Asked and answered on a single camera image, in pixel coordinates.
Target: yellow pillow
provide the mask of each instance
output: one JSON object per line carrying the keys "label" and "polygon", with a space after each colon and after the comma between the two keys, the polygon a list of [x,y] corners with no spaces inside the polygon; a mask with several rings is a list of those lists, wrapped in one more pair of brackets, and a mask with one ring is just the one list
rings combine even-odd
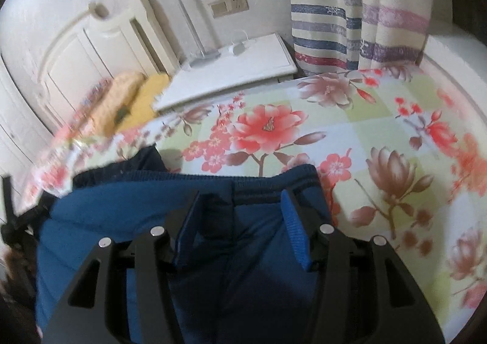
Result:
{"label": "yellow pillow", "polygon": [[141,126],[156,118],[157,114],[152,110],[151,105],[154,102],[154,97],[161,94],[169,82],[170,78],[167,74],[150,75],[135,96],[130,107],[130,114],[125,116],[116,128],[116,132]]}
{"label": "yellow pillow", "polygon": [[136,71],[125,71],[114,78],[110,90],[90,115],[95,134],[110,136],[114,133],[119,109],[131,104],[144,79],[145,76]]}

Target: headboard panel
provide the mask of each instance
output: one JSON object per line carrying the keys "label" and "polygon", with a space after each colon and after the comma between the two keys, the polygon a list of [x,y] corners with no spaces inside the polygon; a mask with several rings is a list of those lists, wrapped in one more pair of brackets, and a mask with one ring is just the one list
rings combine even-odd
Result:
{"label": "headboard panel", "polygon": [[100,79],[124,70],[173,75],[178,60],[148,0],[129,0],[118,16],[104,19],[96,5],[70,23],[51,43],[37,81],[42,109],[61,127]]}

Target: blue gripper pad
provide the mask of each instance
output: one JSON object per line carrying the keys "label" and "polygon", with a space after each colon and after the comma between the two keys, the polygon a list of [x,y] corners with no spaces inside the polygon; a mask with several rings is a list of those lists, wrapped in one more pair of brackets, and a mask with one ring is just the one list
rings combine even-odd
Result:
{"label": "blue gripper pad", "polygon": [[198,193],[177,235],[175,244],[176,257],[174,258],[174,265],[177,268],[186,266],[189,261],[189,255],[193,249],[194,237],[196,236],[203,215],[203,200],[204,196]]}
{"label": "blue gripper pad", "polygon": [[287,190],[281,192],[281,211],[294,256],[304,271],[311,270],[309,238]]}

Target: nightstand top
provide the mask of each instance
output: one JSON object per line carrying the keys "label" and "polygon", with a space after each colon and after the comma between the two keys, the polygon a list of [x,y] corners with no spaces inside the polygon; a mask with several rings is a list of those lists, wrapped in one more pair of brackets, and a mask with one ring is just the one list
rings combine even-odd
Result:
{"label": "nightstand top", "polygon": [[152,104],[154,111],[297,72],[291,55],[277,34],[250,39],[245,42],[245,47],[239,56],[233,56],[228,47],[223,47],[220,49],[222,55],[213,63],[200,68],[186,66],[181,69],[167,89],[156,97]]}

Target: mattress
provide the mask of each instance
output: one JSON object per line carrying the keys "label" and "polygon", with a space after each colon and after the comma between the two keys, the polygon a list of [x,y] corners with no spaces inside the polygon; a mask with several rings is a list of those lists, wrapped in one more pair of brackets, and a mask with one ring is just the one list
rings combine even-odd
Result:
{"label": "mattress", "polygon": [[487,134],[448,82],[415,66],[323,74],[207,99],[110,138],[40,156],[23,195],[71,190],[80,171],[156,144],[185,174],[273,176],[311,163],[334,224],[386,236],[447,341],[487,291]]}

